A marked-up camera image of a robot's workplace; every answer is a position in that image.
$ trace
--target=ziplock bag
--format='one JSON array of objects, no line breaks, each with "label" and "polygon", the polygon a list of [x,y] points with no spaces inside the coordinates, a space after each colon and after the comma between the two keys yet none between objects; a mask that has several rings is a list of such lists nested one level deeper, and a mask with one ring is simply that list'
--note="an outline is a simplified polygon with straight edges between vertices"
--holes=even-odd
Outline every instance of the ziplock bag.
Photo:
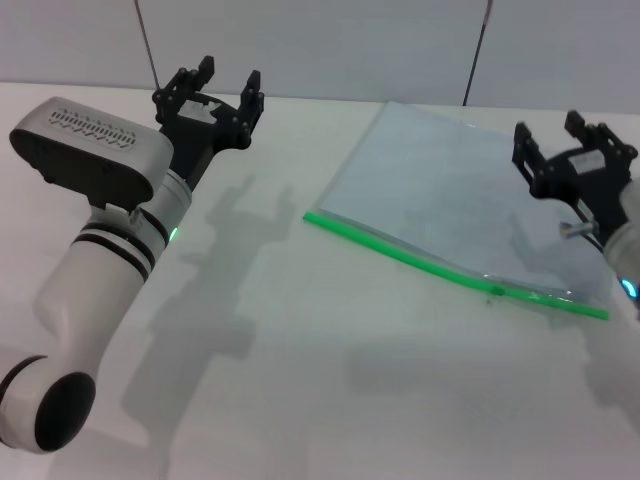
[{"label": "ziplock bag", "polygon": [[387,104],[305,219],[467,287],[608,318],[613,274],[558,201],[532,198],[510,137]]}]

